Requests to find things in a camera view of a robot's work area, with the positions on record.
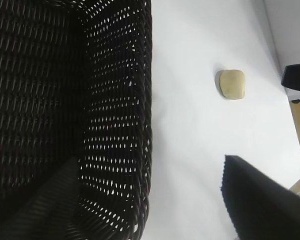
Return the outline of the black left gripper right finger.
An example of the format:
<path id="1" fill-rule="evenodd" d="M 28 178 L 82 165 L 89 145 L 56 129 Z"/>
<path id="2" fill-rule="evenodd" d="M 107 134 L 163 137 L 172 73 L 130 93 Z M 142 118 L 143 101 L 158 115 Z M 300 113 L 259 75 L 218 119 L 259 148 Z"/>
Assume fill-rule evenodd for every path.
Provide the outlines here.
<path id="1" fill-rule="evenodd" d="M 226 155 L 221 194 L 240 240 L 300 240 L 300 196 Z"/>

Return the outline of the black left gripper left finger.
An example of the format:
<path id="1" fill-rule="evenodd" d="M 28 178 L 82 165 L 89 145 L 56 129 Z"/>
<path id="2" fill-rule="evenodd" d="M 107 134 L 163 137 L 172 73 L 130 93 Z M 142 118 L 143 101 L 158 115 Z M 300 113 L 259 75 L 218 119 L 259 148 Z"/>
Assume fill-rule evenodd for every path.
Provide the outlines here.
<path id="1" fill-rule="evenodd" d="M 78 160 L 71 158 L 47 177 L 8 222 L 6 240 L 63 240 L 79 195 Z"/>

